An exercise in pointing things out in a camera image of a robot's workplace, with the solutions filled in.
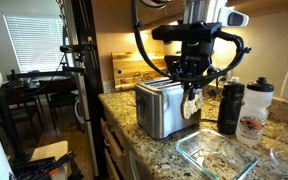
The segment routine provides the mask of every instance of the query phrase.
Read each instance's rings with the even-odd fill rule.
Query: wall
[[[103,81],[112,81],[112,52],[138,51],[131,24],[130,0],[92,1],[98,51]],[[163,52],[163,43],[142,35],[147,52]]]
[[[240,77],[247,84],[264,76],[275,86],[274,96],[281,98],[281,88],[288,71],[288,12],[251,18],[245,28],[223,28],[223,31],[237,34],[244,39],[250,54],[235,69],[233,76]],[[235,45],[216,40],[214,56],[216,67],[228,65],[235,55]]]
[[[0,0],[0,71],[6,80],[6,75],[11,73],[11,69],[19,72],[19,67],[4,22],[3,11],[56,16],[60,11],[55,0]]]

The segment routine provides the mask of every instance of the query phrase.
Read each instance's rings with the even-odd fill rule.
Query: granite countertop
[[[199,129],[217,131],[218,101],[204,101],[199,125],[180,130],[162,140],[153,140],[137,124],[135,91],[100,94],[99,98],[155,179],[196,179],[187,168],[183,156],[176,150],[176,142]],[[287,125],[269,119],[266,121],[261,142],[251,148],[258,155],[259,162],[247,179],[288,179],[288,173],[283,173],[275,167],[269,156],[275,139]],[[225,136],[238,142],[234,135]]]

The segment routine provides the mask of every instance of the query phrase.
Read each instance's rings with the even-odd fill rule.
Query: black water bottle
[[[244,88],[244,84],[239,82],[238,77],[232,77],[230,81],[224,84],[217,118],[219,132],[235,134],[244,96]]]

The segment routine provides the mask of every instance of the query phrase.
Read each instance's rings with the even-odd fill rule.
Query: window blinds
[[[60,18],[4,13],[4,19],[21,73],[55,71],[58,68],[63,57],[59,50],[63,45]]]

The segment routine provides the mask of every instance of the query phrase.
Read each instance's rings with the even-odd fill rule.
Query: stainless steel toaster
[[[181,116],[183,89],[180,82],[169,78],[139,82],[135,86],[137,123],[153,139],[162,139],[169,134],[198,124],[201,111],[189,120]]]

